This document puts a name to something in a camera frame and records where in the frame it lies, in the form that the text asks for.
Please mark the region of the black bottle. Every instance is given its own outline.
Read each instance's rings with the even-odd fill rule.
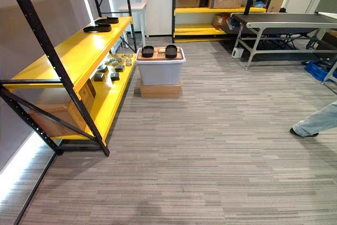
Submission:
[[[244,9],[244,15],[248,15],[249,13],[249,9],[252,7],[253,5],[253,0],[247,0],[247,4],[246,4],[246,8]]]

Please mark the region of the plastic storage bin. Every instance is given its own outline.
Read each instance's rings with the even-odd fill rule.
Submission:
[[[312,61],[310,61],[304,69],[319,81],[323,81],[325,76],[328,74],[327,71],[322,70],[321,68],[316,66]],[[337,78],[336,71],[333,73],[333,76]]]
[[[181,69],[186,62],[183,49],[180,47],[182,60],[139,61],[142,48],[137,50],[136,63],[141,73],[144,85],[174,85],[180,84]]]

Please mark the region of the white container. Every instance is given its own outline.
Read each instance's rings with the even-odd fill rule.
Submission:
[[[244,50],[243,48],[235,47],[232,51],[232,57],[233,58],[241,58],[243,50]]]
[[[136,63],[141,73],[144,85],[174,85],[180,84],[181,69],[186,62],[184,51],[181,47],[182,60],[164,61],[139,61],[138,56],[142,48],[137,50]]]

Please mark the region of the shelving unit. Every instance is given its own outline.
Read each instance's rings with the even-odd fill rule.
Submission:
[[[128,17],[119,17],[117,24],[111,24],[112,30],[104,33],[85,33],[78,31],[58,46],[54,47],[44,30],[44,27],[35,12],[31,0],[17,0],[23,14],[25,15],[32,31],[40,43],[45,55],[33,62],[24,70],[20,71],[10,80],[0,80],[1,98],[46,142],[56,154],[64,151],[87,151],[102,150],[106,156],[110,151],[107,148],[106,137],[113,122],[117,109],[122,100],[124,91],[134,70],[134,58],[132,65],[126,66],[124,72],[120,72],[120,80],[111,82],[106,76],[105,82],[93,82],[96,91],[93,106],[90,112],[85,107],[80,96],[80,89],[84,86],[90,76],[95,72],[102,60],[106,57],[115,42],[121,38],[122,33],[131,25],[134,49],[136,52],[136,41],[132,24],[132,13],[130,0],[127,0]],[[95,0],[99,18],[101,12],[98,0]],[[15,89],[42,89],[64,87],[87,126],[85,130],[49,114],[36,107],[30,102],[12,93]],[[57,136],[51,138],[44,130],[29,116],[22,107],[26,106],[35,112],[44,115],[49,120],[57,122],[77,134]],[[92,146],[67,146],[57,145],[55,140],[91,140],[98,144]]]
[[[187,7],[175,8],[175,0],[172,1],[172,42],[200,42],[200,41],[220,41],[225,40],[225,32],[219,31],[212,24],[175,24],[177,14],[181,13],[242,13],[245,7],[241,8],[208,8],[208,7]],[[251,7],[250,12],[266,12],[267,8]]]

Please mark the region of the conveyor table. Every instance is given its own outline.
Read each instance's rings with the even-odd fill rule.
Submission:
[[[240,22],[240,30],[234,47],[238,43],[250,51],[250,57],[246,70],[252,62],[255,54],[262,53],[337,53],[337,48],[323,42],[317,38],[320,29],[337,28],[337,17],[335,14],[318,13],[318,14],[292,14],[292,13],[232,13],[231,17]],[[249,29],[256,34],[256,38],[242,37],[244,28]],[[313,36],[308,36],[308,32],[315,31]],[[277,37],[263,37],[262,35],[279,35]],[[251,48],[245,41],[254,40],[254,46]],[[257,50],[260,40],[309,40],[305,50]],[[314,43],[320,42],[331,50],[315,50]]]

